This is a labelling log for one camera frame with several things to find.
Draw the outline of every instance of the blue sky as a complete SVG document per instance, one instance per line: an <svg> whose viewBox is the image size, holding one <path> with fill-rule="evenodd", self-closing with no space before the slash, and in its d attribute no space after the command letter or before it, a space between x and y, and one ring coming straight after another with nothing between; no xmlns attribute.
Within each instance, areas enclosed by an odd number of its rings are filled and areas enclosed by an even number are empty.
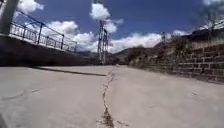
<svg viewBox="0 0 224 128"><path fill-rule="evenodd" d="M74 32L68 33L69 37L80 41L83 45L92 45L88 48L90 50L95 49L98 20L90 16L91 0L22 1L24 2L22 11L32 5L34 9L27 13L56 30L67 32L65 29L71 28L71 22L74 22L71 30ZM189 32L195 27L201 8L213 1L220 0L104 0L104 7L110 14L107 20L116 27L110 36L113 44L110 49L115 52L137 45L152 47L159 42L161 32ZM85 38L89 36L89 39L80 40L79 38L84 38L83 34L86 34Z"/></svg>
<svg viewBox="0 0 224 128"><path fill-rule="evenodd" d="M91 0L38 0L45 6L33 13L44 22L74 20L81 32L96 31L97 23L89 16ZM133 32L188 31L202 7L200 0L105 0L113 19L124 19L113 36L121 38Z"/></svg>

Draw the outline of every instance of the concrete road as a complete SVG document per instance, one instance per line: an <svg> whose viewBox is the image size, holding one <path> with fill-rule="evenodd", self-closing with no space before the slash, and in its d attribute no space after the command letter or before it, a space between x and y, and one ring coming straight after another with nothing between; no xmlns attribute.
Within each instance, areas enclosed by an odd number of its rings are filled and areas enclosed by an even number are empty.
<svg viewBox="0 0 224 128"><path fill-rule="evenodd" d="M0 68L0 128L223 128L224 86L127 67Z"/></svg>

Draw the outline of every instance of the tree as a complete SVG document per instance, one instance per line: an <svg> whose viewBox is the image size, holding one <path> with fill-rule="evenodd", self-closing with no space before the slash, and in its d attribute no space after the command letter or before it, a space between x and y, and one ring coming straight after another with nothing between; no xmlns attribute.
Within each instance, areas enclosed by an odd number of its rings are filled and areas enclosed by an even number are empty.
<svg viewBox="0 0 224 128"><path fill-rule="evenodd" d="M208 29L211 39L214 29L224 24L224 1L206 5L200 13L200 24L202 25L200 28Z"/></svg>
<svg viewBox="0 0 224 128"><path fill-rule="evenodd" d="M145 54L145 48L143 46L132 48L128 53L127 61L130 62L143 54Z"/></svg>

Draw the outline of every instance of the stone wall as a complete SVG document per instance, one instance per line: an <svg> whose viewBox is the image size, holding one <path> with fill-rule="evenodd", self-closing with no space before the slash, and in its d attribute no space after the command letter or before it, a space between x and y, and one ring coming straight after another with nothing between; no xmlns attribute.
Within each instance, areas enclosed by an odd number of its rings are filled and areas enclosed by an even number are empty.
<svg viewBox="0 0 224 128"><path fill-rule="evenodd" d="M141 56L130 65L156 72L224 82L224 45L195 49L182 55L165 55L162 58Z"/></svg>
<svg viewBox="0 0 224 128"><path fill-rule="evenodd" d="M96 61L0 35L0 66L77 66Z"/></svg>

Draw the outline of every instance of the fence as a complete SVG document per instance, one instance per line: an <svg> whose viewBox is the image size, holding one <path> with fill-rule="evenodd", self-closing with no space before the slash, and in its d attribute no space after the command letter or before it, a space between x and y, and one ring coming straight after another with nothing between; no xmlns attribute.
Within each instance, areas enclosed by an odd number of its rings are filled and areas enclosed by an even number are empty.
<svg viewBox="0 0 224 128"><path fill-rule="evenodd" d="M0 8L4 4L4 1L0 0ZM10 36L37 45L72 53L76 52L77 42L19 10L17 10L14 21L11 23Z"/></svg>

